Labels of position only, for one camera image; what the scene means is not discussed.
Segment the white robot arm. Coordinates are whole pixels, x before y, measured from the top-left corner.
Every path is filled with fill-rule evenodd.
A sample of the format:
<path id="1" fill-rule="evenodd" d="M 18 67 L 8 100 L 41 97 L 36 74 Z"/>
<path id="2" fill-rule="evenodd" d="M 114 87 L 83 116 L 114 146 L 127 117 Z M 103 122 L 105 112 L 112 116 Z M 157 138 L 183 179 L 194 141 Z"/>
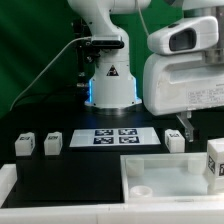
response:
<path id="1" fill-rule="evenodd" d="M 130 73 L 129 36 L 112 14 L 141 12 L 152 0 L 67 0 L 99 51 L 86 104 L 119 113 L 144 104 L 154 115 L 175 114 L 194 140 L 194 110 L 224 106 L 224 0 L 164 0 L 183 18 L 147 36 L 152 55 L 143 70 L 143 97 Z"/>

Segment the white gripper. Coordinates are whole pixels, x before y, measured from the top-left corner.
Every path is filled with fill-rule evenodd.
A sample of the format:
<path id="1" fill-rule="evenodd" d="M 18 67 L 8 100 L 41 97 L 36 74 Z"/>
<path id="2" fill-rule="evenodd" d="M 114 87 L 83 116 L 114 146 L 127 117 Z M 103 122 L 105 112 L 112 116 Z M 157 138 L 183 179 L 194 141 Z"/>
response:
<path id="1" fill-rule="evenodd" d="M 193 142 L 190 111 L 224 106 L 224 64 L 206 64 L 201 53 L 153 54 L 144 66 L 143 101 L 153 115 L 178 113 L 186 139 Z"/>

